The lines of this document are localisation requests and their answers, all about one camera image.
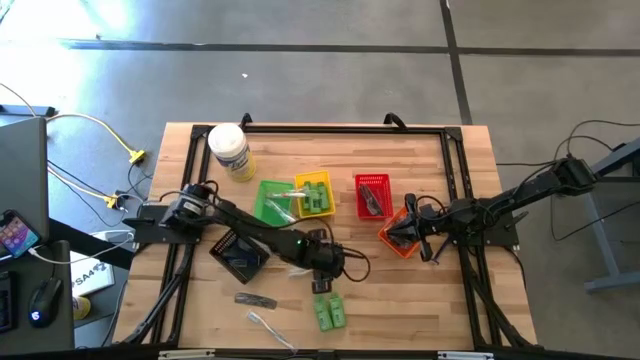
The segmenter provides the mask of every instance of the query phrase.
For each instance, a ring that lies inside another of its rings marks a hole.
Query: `yellow cable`
[[[81,118],[85,118],[87,120],[91,120],[91,121],[97,122],[98,124],[104,126],[104,128],[107,129],[107,131],[111,135],[113,135],[113,137],[116,138],[116,140],[118,140],[120,145],[122,145],[122,147],[125,148],[129,152],[129,155],[131,155],[131,156],[135,156],[136,155],[136,151],[132,150],[129,146],[127,146],[127,144],[125,144],[125,142],[120,138],[120,136],[118,136],[118,134],[116,134],[115,131],[113,131],[113,129],[111,129],[109,127],[109,125],[107,125],[104,121],[102,121],[100,119],[96,119],[93,116],[89,116],[89,115],[85,115],[85,114],[75,114],[75,113],[58,114],[58,115],[55,115],[55,116],[52,116],[52,117],[48,118],[47,121],[59,119],[59,118],[62,118],[62,117],[81,117]]]
[[[102,199],[102,200],[104,200],[106,202],[109,202],[110,200],[114,199],[114,197],[112,197],[112,196],[104,196],[102,194],[94,193],[93,191],[89,191],[87,189],[81,188],[80,186],[76,185],[75,183],[63,178],[62,175],[58,174],[55,170],[53,170],[49,166],[47,166],[47,171],[50,172],[51,175],[57,177],[60,181],[64,182],[65,184],[68,184],[70,186],[73,186],[78,191],[82,191],[83,193],[85,193],[87,195],[91,195],[91,196],[97,197],[98,199]]]

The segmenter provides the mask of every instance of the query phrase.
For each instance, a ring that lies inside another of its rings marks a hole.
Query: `green object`
[[[309,198],[311,206],[309,212],[312,214],[320,214],[320,212],[322,212],[322,208],[320,207],[320,193],[318,192],[318,185],[311,184]]]
[[[318,183],[318,192],[320,193],[320,208],[323,211],[329,210],[329,193],[323,182]]]
[[[331,321],[331,315],[329,315],[327,302],[324,300],[322,295],[316,295],[313,299],[313,310],[316,312],[320,331],[333,329],[333,322]]]
[[[333,327],[345,327],[347,325],[347,318],[344,316],[344,307],[342,306],[342,299],[340,295],[332,293],[329,298],[329,310],[331,310],[331,320]]]
[[[265,204],[265,200],[269,193],[283,193],[293,189],[294,186],[292,183],[262,180],[260,182],[258,195],[256,196],[256,202],[253,207],[253,216],[272,226],[288,224],[289,222],[280,216],[277,211]],[[289,210],[291,208],[291,198],[275,198],[271,200],[280,205],[283,209]]]
[[[310,181],[305,181],[303,188],[304,188],[304,191],[307,194],[311,194],[311,182]],[[311,204],[311,198],[309,196],[307,196],[303,200],[304,201],[302,203],[302,208],[304,210],[309,210],[311,208],[311,205],[310,205]]]

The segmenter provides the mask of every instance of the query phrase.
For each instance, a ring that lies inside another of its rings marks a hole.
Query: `keyboard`
[[[15,274],[0,272],[0,333],[16,327]]]

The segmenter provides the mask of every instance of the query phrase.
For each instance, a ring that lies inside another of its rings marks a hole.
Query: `computer mouse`
[[[51,277],[43,280],[33,291],[29,301],[29,322],[36,328],[47,327],[58,314],[58,301],[62,293],[62,280]]]

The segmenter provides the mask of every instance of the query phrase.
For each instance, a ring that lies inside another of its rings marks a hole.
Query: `yellow connector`
[[[112,196],[105,196],[102,199],[107,203],[107,207],[109,209],[118,210],[118,208],[117,208],[118,195],[113,194]]]
[[[129,154],[131,155],[131,158],[129,159],[130,164],[137,164],[139,162],[142,162],[142,160],[144,160],[144,157],[147,155],[144,150],[132,151]]]

